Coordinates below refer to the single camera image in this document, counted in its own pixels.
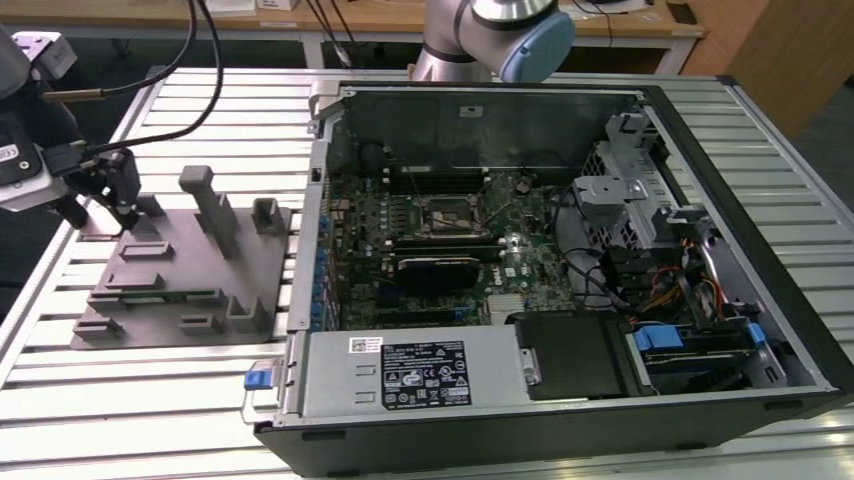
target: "metal bracket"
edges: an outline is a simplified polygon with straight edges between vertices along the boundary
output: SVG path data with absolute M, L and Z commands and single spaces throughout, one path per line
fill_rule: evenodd
M 524 375 L 524 383 L 538 385 L 543 381 L 539 373 L 539 364 L 536 362 L 536 352 L 530 348 L 519 350 L 522 358 L 522 374 Z
M 326 118 L 324 110 L 331 107 L 342 97 L 340 81 L 339 80 L 320 80 L 311 85 L 308 91 L 308 113 L 312 120 Z

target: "motherboard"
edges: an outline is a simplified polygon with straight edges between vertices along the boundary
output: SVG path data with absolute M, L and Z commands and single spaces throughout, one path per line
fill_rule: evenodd
M 384 169 L 332 178 L 340 329 L 503 324 L 575 308 L 532 172 Z

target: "wooden desk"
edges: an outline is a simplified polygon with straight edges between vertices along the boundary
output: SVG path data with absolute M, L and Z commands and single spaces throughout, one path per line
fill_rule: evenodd
M 343 31 L 330 0 L 322 1 L 334 29 Z M 422 42 L 423 0 L 338 0 L 338 5 L 356 40 Z M 12 31 L 51 29 L 69 37 L 182 38 L 187 9 L 182 0 L 0 0 L 0 22 Z M 216 24 L 224 39 L 300 41 L 308 68 L 323 68 L 320 46 L 327 39 L 306 2 L 291 12 L 259 10 L 255 16 L 220 18 Z M 703 27 L 674 21 L 663 0 L 649 9 L 611 15 L 611 27 L 613 42 L 603 17 L 576 20 L 574 45 L 666 50 L 659 74 L 679 73 L 706 33 Z

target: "aluminum table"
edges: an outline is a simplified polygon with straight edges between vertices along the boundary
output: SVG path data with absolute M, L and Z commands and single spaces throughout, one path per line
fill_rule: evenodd
M 404 80 L 404 72 L 232 69 L 216 112 L 187 138 L 135 148 L 143 191 L 165 208 L 190 207 L 178 176 L 207 164 L 235 207 L 275 196 L 299 212 L 311 136 L 308 95 L 322 79 Z M 738 87 L 714 78 L 558 75 L 551 82 L 657 83 L 781 256 L 807 298 L 854 354 L 854 216 Z M 188 125 L 215 74 L 180 69 L 141 92 L 115 139 Z M 689 197 L 687 176 L 675 176 Z M 299 213 L 291 252 L 296 252 Z M 51 242 L 0 328 L 0 479 L 296 478 L 243 422 L 243 373 L 284 351 L 246 346 L 73 351 L 85 309 L 115 243 L 67 224 Z M 286 261 L 294 267 L 294 258 Z M 287 315 L 290 277 L 282 280 Z M 255 395 L 270 411 L 276 399 Z M 415 478 L 851 478 L 854 410 L 774 424 L 718 448 L 395 475 Z

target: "white label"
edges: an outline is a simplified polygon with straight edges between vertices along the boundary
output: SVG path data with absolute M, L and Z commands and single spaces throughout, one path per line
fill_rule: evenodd
M 292 22 L 260 22 L 262 27 L 274 27 L 274 28 L 296 28 L 296 24 Z
M 7 160 L 13 160 L 20 155 L 17 150 L 17 145 L 7 145 L 5 147 L 0 147 L 0 162 Z
M 459 116 L 460 118 L 480 118 L 483 116 L 483 107 L 475 105 L 459 107 Z
M 350 337 L 350 353 L 379 353 L 383 337 Z
M 448 391 L 444 393 L 447 393 L 447 395 L 443 395 L 446 397 L 455 397 L 456 395 L 468 395 L 468 387 L 448 388 Z

